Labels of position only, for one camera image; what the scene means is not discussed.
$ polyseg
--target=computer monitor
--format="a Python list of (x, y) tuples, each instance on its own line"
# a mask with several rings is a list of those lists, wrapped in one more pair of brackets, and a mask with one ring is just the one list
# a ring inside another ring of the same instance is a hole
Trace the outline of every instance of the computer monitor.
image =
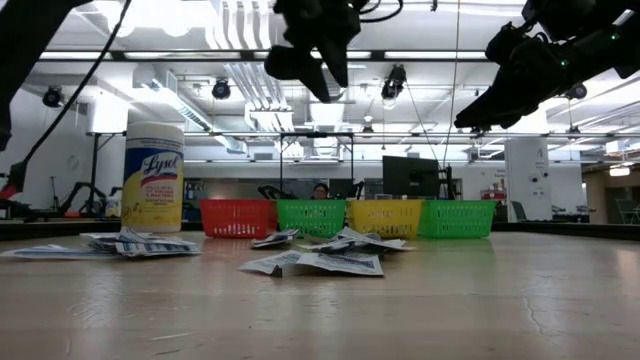
[(382, 177), (385, 194), (440, 196), (440, 172), (436, 160), (383, 156)]
[(353, 179), (329, 179), (329, 191), (335, 199), (355, 197)]

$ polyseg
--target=black cable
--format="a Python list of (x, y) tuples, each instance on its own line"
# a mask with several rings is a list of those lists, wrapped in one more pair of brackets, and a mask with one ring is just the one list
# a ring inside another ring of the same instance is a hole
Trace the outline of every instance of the black cable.
[(26, 164), (27, 162), (29, 162), (29, 160), (31, 160), (33, 155), (35, 155), (36, 151), (38, 151), (38, 148), (42, 146), (42, 144), (47, 140), (49, 135), (51, 135), (53, 130), (55, 130), (58, 124), (60, 124), (60, 122), (62, 121), (64, 116), (67, 114), (67, 112), (69, 111), (73, 103), (75, 103), (78, 97), (80, 96), (80, 93), (82, 92), (84, 87), (89, 83), (89, 80), (91, 80), (91, 78), (93, 77), (93, 74), (98, 69), (98, 66), (100, 66), (100, 63), (102, 63), (102, 60), (107, 55), (107, 52), (111, 47), (111, 44), (113, 44), (113, 42), (115, 41), (116, 34), (118, 33), (118, 31), (120, 30), (120, 27), (122, 26), (122, 21), (124, 20), (124, 17), (127, 14), (127, 10), (129, 10), (130, 5), (131, 5), (131, 0), (125, 0), (124, 5), (122, 6), (122, 12), (120, 13), (120, 19), (118, 20), (118, 23), (116, 24), (116, 26), (113, 28), (113, 32), (111, 33), (111, 36), (109, 36), (109, 39), (104, 45), (102, 52), (100, 52), (100, 55), (98, 56), (96, 61), (93, 63), (93, 65), (89, 69), (89, 72), (87, 72), (87, 75), (80, 82), (80, 85), (78, 85), (78, 88), (76, 89), (76, 91), (74, 91), (73, 95), (71, 95), (71, 97), (69, 98), (69, 101), (67, 101), (67, 103), (64, 104), (62, 111), (60, 111), (60, 113), (58, 114), (56, 119), (53, 121), (51, 126), (49, 126), (47, 131), (45, 131), (45, 133), (40, 137), (40, 139), (38, 139), (35, 145), (33, 145), (31, 150), (29, 151), (29, 154), (27, 154), (27, 157), (25, 157), (23, 163)]
[(365, 9), (365, 10), (361, 10), (360, 11), (360, 15), (364, 15), (364, 14), (368, 14), (370, 12), (374, 12), (380, 6), (381, 3), (382, 3), (382, 0), (378, 0), (378, 2), (375, 5), (373, 5), (372, 7), (368, 8), (368, 9)]
[(385, 15), (379, 18), (375, 18), (375, 19), (360, 19), (360, 22), (363, 24), (372, 24), (372, 23), (387, 21), (391, 18), (396, 17), (396, 15), (400, 14), (403, 8), (404, 8), (404, 0), (398, 0), (398, 8), (396, 9), (396, 11), (392, 12), (391, 14)]

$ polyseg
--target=wooden table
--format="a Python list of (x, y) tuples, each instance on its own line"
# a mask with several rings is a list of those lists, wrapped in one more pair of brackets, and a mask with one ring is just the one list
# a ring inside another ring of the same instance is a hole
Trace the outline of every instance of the wooden table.
[[(50, 243), (81, 241), (0, 250)], [(638, 359), (640, 244), (416, 244), (384, 278), (242, 273), (270, 253), (239, 240), (206, 240), (199, 257), (0, 259), (0, 359)]]

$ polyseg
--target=ceiling duct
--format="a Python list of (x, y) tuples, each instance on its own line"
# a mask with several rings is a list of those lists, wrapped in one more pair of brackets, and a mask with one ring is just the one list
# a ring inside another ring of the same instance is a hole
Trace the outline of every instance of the ceiling duct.
[[(171, 71), (156, 71), (153, 65), (139, 65), (133, 72), (133, 88), (146, 88), (153, 91), (159, 102), (173, 107), (185, 120), (188, 120), (203, 131), (222, 132), (211, 119), (189, 99), (178, 94), (178, 81)], [(216, 136), (218, 142), (227, 148), (228, 152), (246, 153), (247, 144), (228, 136)]]

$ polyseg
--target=plastic basket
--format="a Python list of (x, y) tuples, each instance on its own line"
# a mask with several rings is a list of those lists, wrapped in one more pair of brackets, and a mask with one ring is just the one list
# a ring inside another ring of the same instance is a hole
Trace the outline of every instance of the plastic basket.
[(344, 227), (345, 200), (278, 200), (281, 229), (330, 238)]
[(495, 211), (495, 201), (425, 201), (418, 235), (432, 239), (487, 237)]
[(354, 230), (383, 238), (413, 239), (418, 233), (423, 200), (357, 200), (350, 203)]
[(200, 209), (208, 237), (260, 239), (278, 226), (271, 200), (200, 200)]

